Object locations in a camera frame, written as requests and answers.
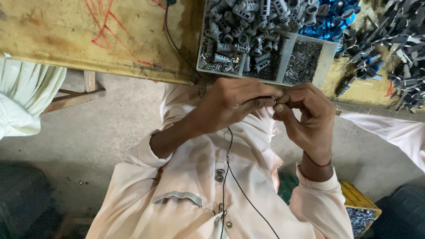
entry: light pink shirt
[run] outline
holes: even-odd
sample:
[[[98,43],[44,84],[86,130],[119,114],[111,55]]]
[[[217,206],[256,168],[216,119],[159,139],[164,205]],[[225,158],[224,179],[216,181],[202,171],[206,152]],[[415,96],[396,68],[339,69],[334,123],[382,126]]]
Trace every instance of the light pink shirt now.
[[[180,120],[197,102],[197,91],[167,85],[161,104],[163,127]],[[274,126],[270,109],[230,126],[233,144],[229,165],[246,196],[281,239],[353,238],[335,172],[326,182],[313,182],[297,169],[300,186],[294,189],[289,207],[276,194],[276,169],[282,161],[269,145]],[[130,149],[128,162],[115,167],[87,239],[220,238],[221,222],[214,221],[223,214],[218,208],[223,182],[215,177],[217,169],[227,170],[229,131],[190,139],[166,159],[159,159],[150,149],[151,135],[157,132]],[[223,238],[227,234],[231,239],[276,238],[230,172],[224,196]]]

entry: wooden workbench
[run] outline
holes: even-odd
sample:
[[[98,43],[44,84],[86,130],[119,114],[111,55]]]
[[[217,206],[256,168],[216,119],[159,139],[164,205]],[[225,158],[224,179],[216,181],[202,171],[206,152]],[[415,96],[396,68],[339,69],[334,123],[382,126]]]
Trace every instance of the wooden workbench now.
[[[169,9],[170,33],[195,65],[204,1],[181,0]],[[0,54],[17,60],[107,72],[177,84],[197,84],[171,45],[165,0],[4,0],[0,3]],[[344,71],[334,62],[322,91],[342,111],[424,121],[385,108],[389,81],[356,81],[341,98],[334,89]],[[204,74],[207,82],[217,75]]]

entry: yellow plastic crate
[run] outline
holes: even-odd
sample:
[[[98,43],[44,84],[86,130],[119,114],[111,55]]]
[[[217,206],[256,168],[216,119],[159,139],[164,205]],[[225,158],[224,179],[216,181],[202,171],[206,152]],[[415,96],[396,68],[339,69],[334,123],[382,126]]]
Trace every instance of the yellow plastic crate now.
[[[341,190],[346,199],[345,206],[350,208],[359,208],[375,211],[375,218],[373,221],[376,221],[381,215],[382,210],[379,209],[369,198],[367,198],[363,193],[361,193],[354,185],[349,182],[340,182]],[[364,232],[366,232],[373,222],[370,222]]]

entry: black wire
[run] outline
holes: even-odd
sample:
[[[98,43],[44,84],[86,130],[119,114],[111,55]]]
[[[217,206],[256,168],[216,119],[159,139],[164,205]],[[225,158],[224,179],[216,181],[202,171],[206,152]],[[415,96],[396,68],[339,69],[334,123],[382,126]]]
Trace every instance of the black wire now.
[[[276,237],[278,239],[279,236],[276,234],[275,230],[272,228],[272,226],[270,225],[270,223],[263,217],[263,215],[254,207],[254,205],[251,203],[251,201],[248,199],[248,197],[245,195],[244,191],[242,190],[241,186],[239,185],[238,181],[236,180],[235,176],[233,175],[232,169],[230,168],[229,163],[227,163],[227,167],[230,169],[230,173],[232,174],[233,178],[235,179],[236,183],[238,184],[240,190],[242,191],[242,193],[244,194],[245,198],[249,201],[249,203],[251,204],[251,206],[258,212],[258,214],[267,222],[267,224],[269,225],[269,227],[272,229],[272,231],[275,233]]]
[[[165,9],[165,29],[167,30],[167,34],[168,37],[170,38],[171,43],[173,44],[174,48],[177,50],[177,52],[179,53],[179,55],[183,58],[183,60],[190,66],[190,68],[198,75],[198,77],[201,79],[203,85],[204,85],[204,93],[201,96],[201,93],[198,90],[198,95],[200,98],[203,98],[205,96],[205,92],[207,91],[207,84],[205,83],[204,79],[201,77],[201,75],[198,73],[198,71],[195,69],[195,67],[193,67],[188,60],[186,60],[186,58],[183,56],[183,54],[180,52],[179,48],[176,46],[176,44],[174,43],[171,35],[170,35],[170,31],[168,31],[168,7],[169,7],[169,3],[167,3],[167,7]]]
[[[204,79],[201,77],[201,75],[198,73],[198,71],[189,63],[189,61],[188,60],[186,60],[186,58],[183,56],[183,54],[180,52],[180,50],[178,49],[178,47],[176,46],[176,44],[174,43],[174,41],[173,41],[173,39],[172,39],[172,37],[171,37],[171,35],[170,35],[170,32],[168,31],[168,24],[167,24],[167,20],[168,20],[168,7],[169,7],[169,4],[167,3],[167,8],[165,9],[165,29],[167,30],[167,34],[168,34],[168,37],[170,38],[170,41],[171,41],[171,43],[173,44],[173,46],[174,46],[174,48],[177,50],[177,52],[179,53],[179,55],[184,59],[184,61],[190,66],[190,68],[198,75],[198,77],[201,79],[201,81],[202,81],[202,83],[203,83],[203,85],[204,85],[204,93],[202,94],[202,96],[201,96],[201,93],[200,93],[200,91],[198,90],[198,95],[199,95],[199,97],[200,98],[203,98],[204,96],[205,96],[205,93],[206,93],[206,91],[207,91],[207,85],[206,85],[206,83],[205,83],[205,81],[204,81]],[[228,152],[227,152],[227,156],[228,156],[228,153],[229,153],[229,151],[230,151],[230,149],[231,149],[231,147],[232,147],[232,143],[233,143],[233,133],[232,133],[232,130],[230,130],[230,127],[227,127],[228,129],[229,129],[229,131],[230,131],[230,134],[231,134],[231,136],[232,136],[232,138],[230,139],[230,145],[229,145],[229,150],[228,150]],[[245,198],[248,200],[248,202],[251,204],[251,206],[258,212],[258,214],[260,214],[260,216],[267,222],[267,224],[269,225],[269,227],[272,229],[272,231],[275,233],[275,235],[276,235],[276,237],[278,238],[278,239],[280,239],[279,238],[279,236],[276,234],[276,232],[275,232],[275,230],[272,228],[272,226],[270,225],[270,223],[263,217],[263,215],[254,207],[254,205],[251,203],[251,201],[248,199],[248,197],[245,195],[245,193],[244,193],[244,191],[242,190],[242,188],[241,188],[241,186],[239,185],[239,183],[238,183],[238,181],[236,180],[236,178],[235,178],[235,176],[233,175],[233,172],[232,172],[232,169],[230,168],[230,165],[229,165],[229,161],[227,161],[227,171],[226,171],[226,175],[224,176],[224,181],[223,181],[223,224],[222,224],[222,226],[221,226],[221,236],[220,236],[220,239],[222,239],[222,237],[223,237],[223,231],[224,231],[224,210],[225,210],[225,207],[224,207],[224,186],[225,186],[225,182],[226,182],[226,178],[227,178],[227,173],[229,172],[229,169],[230,169],[230,173],[232,174],[232,176],[233,176],[233,178],[235,179],[235,181],[236,181],[236,183],[238,184],[238,186],[239,186],[239,189],[242,191],[242,193],[244,194],[244,196],[245,196]]]

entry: forearm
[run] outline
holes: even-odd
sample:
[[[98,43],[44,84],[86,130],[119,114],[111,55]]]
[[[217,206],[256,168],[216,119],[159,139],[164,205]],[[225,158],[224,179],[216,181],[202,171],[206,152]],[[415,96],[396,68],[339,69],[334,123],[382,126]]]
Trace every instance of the forearm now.
[[[170,128],[153,135],[149,144],[158,158],[165,159],[184,142],[200,135],[202,133],[194,130],[190,121],[184,118]]]
[[[330,163],[326,167],[319,167],[315,165],[311,159],[309,159],[309,156],[305,152],[303,153],[300,170],[306,178],[315,182],[324,182],[330,179],[333,175]]]

